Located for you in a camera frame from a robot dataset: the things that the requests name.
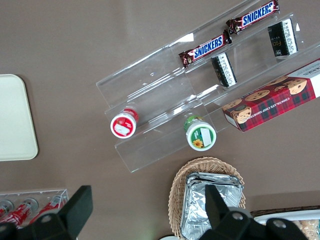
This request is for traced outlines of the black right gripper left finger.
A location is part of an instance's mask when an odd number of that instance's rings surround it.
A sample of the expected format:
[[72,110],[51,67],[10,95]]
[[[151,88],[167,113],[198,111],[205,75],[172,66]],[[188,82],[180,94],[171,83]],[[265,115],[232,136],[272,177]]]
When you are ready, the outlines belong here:
[[30,225],[32,238],[75,240],[92,212],[92,187],[82,185],[62,208],[45,211]]

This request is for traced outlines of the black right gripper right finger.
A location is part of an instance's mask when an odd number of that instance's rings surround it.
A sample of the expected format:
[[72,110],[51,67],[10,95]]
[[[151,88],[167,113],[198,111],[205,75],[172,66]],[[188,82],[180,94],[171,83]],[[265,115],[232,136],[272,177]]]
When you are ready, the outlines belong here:
[[243,208],[228,207],[214,185],[205,186],[205,210],[211,229],[201,240],[264,240],[265,227]]

